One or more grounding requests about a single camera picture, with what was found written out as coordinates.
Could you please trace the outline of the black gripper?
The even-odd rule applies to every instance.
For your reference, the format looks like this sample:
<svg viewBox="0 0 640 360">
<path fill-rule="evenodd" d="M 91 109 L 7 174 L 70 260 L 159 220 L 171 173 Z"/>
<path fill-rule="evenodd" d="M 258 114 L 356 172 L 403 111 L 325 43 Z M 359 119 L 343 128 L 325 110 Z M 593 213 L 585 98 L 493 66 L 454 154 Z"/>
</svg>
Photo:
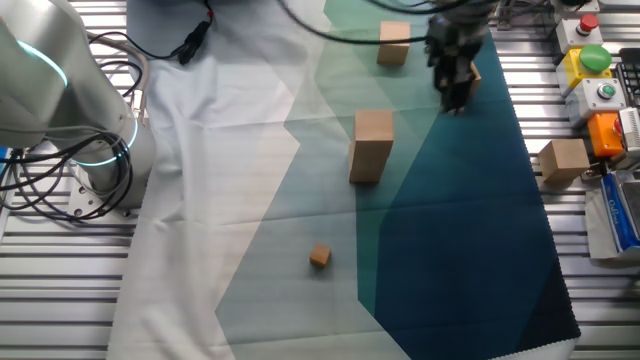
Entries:
<svg viewBox="0 0 640 360">
<path fill-rule="evenodd" d="M 441 94 L 443 113 L 459 114 L 466 107 L 473 83 L 470 61 L 480 51 L 487 32 L 485 20 L 459 23 L 433 17 L 428 21 L 425 53 L 427 64 L 437 65 L 434 85 Z M 442 61 L 445 58 L 454 60 Z"/>
</svg>

